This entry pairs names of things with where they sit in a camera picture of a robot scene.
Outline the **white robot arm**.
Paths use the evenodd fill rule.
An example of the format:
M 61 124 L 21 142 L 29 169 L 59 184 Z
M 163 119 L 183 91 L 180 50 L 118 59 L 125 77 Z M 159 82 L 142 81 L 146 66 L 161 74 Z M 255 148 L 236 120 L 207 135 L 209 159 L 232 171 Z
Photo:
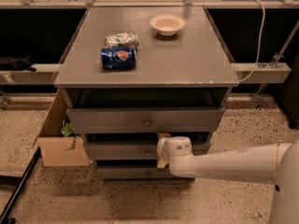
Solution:
M 158 164 L 172 175 L 269 184 L 269 224 L 299 224 L 299 142 L 276 143 L 206 155 L 192 153 L 186 136 L 160 134 Z

